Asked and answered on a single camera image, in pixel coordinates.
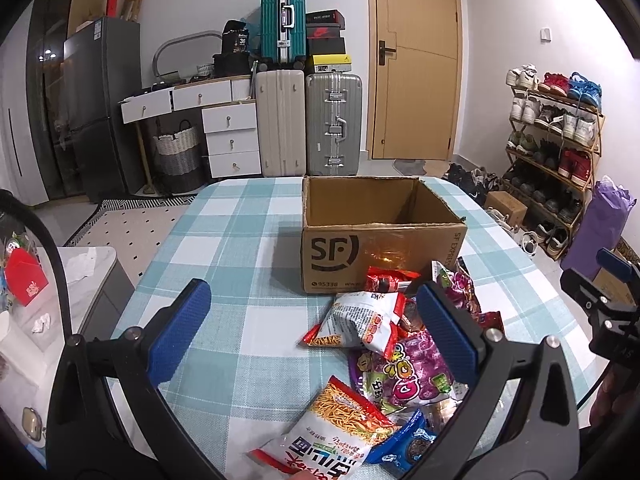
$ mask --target shoe rack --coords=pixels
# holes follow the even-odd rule
[[[529,164],[530,166],[533,166],[535,168],[538,168],[540,171],[542,171],[543,173],[559,180],[562,184],[564,184],[565,186],[567,186],[569,189],[573,189],[574,191],[576,191],[578,193],[578,195],[580,196],[580,198],[582,199],[582,209],[581,211],[578,213],[578,215],[576,216],[576,218],[574,219],[574,221],[571,224],[567,224],[566,222],[564,222],[557,214],[552,213],[551,211],[549,211],[544,204],[541,204],[539,202],[536,202],[535,200],[533,200],[532,197],[525,195],[524,193],[522,193],[519,189],[513,187],[511,185],[511,183],[507,182],[507,181],[503,181],[503,185],[506,188],[506,190],[509,192],[509,194],[513,195],[514,197],[516,197],[518,200],[520,200],[523,204],[525,204],[527,207],[533,206],[534,209],[536,209],[537,211],[541,212],[545,217],[549,218],[551,221],[553,221],[556,225],[558,226],[563,226],[567,229],[568,233],[569,233],[569,243],[567,245],[565,245],[565,247],[563,248],[563,250],[555,256],[552,256],[551,254],[549,254],[549,252],[547,252],[547,254],[553,258],[554,260],[558,260],[562,254],[566,251],[566,249],[571,245],[571,242],[573,241],[574,235],[575,235],[575,231],[578,229],[578,225],[580,224],[580,220],[582,218],[582,215],[584,214],[584,210],[587,207],[588,204],[588,200],[590,199],[590,193],[591,190],[593,189],[593,184],[595,183],[595,173],[596,173],[596,168],[598,165],[598,162],[600,161],[600,157],[602,156],[602,130],[604,127],[604,121],[605,121],[605,117],[604,115],[598,111],[597,108],[588,105],[586,103],[583,102],[578,102],[575,101],[573,99],[569,99],[563,96],[559,96],[556,94],[550,94],[547,92],[540,92],[538,90],[530,90],[530,89],[526,89],[526,88],[521,88],[521,87],[517,87],[517,86],[510,86],[511,91],[513,92],[513,95],[516,96],[516,94],[526,94],[526,98],[529,98],[530,96],[536,97],[537,99],[542,101],[542,104],[557,104],[557,105],[561,105],[561,107],[563,108],[568,108],[570,111],[572,111],[575,115],[578,115],[578,111],[581,110],[583,112],[587,112],[588,114],[591,114],[592,116],[595,117],[595,139],[593,141],[593,145],[589,148],[583,144],[581,144],[580,142],[577,142],[576,140],[573,139],[568,139],[567,137],[565,137],[562,134],[557,134],[552,130],[546,129],[546,128],[541,128],[539,126],[537,126],[536,124],[528,124],[525,123],[523,121],[514,121],[513,119],[511,119],[511,117],[509,117],[509,122],[511,123],[511,129],[513,132],[519,132],[521,134],[524,133],[524,131],[531,127],[533,130],[537,131],[537,132],[544,132],[546,133],[546,140],[553,140],[553,137],[557,137],[560,140],[560,152],[562,153],[562,149],[563,148],[576,148],[582,152],[587,153],[590,161],[591,161],[591,174],[589,176],[589,178],[587,179],[587,182],[585,183],[584,186],[580,186],[579,184],[576,184],[573,180],[571,180],[570,178],[566,178],[564,176],[562,176],[561,174],[559,174],[557,171],[552,170],[550,168],[547,168],[546,166],[537,163],[535,160],[533,160],[532,156],[527,156],[524,155],[521,152],[518,152],[517,150],[512,150],[510,148],[505,148],[505,151],[507,153],[507,157],[509,158],[509,161],[511,163],[511,167],[509,169],[512,170],[516,160],[522,160],[525,163]]]

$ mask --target plaid tablecloth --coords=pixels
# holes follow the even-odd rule
[[[437,178],[424,182],[466,217],[461,256],[482,309],[500,310],[512,340],[559,335],[575,395],[582,397],[597,377],[594,356],[553,286],[466,194]],[[200,192],[160,247],[114,332],[144,326],[191,278],[209,282],[210,313],[174,378],[160,390],[229,479],[282,478],[246,452],[292,426],[332,374],[349,381],[344,352],[298,345],[331,301],[302,290],[301,184],[295,177],[226,180]],[[504,414],[504,407],[497,411]],[[483,440],[496,434],[491,424]],[[354,475],[385,477],[378,466],[363,466]]]

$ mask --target sf express logo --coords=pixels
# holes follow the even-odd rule
[[[311,268],[322,272],[346,269],[358,256],[359,247],[356,235],[348,238],[312,238],[311,259],[318,263],[311,263]]]

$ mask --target light switch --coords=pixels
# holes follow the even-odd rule
[[[540,41],[542,43],[551,43],[551,29],[550,28],[541,28],[540,29]]]

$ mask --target metal screw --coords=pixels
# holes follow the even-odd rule
[[[498,341],[501,341],[502,338],[504,337],[502,335],[502,332],[500,332],[497,328],[490,328],[489,330],[487,330],[484,333],[484,336],[489,340],[492,341],[494,343],[497,343]]]
[[[142,335],[142,329],[139,326],[132,326],[124,331],[125,339],[136,341]]]
[[[82,336],[79,334],[73,334],[69,336],[69,339],[66,340],[66,344],[69,346],[78,346],[82,341]]]
[[[554,335],[546,336],[546,344],[551,346],[551,348],[558,348],[560,346],[560,340]]]

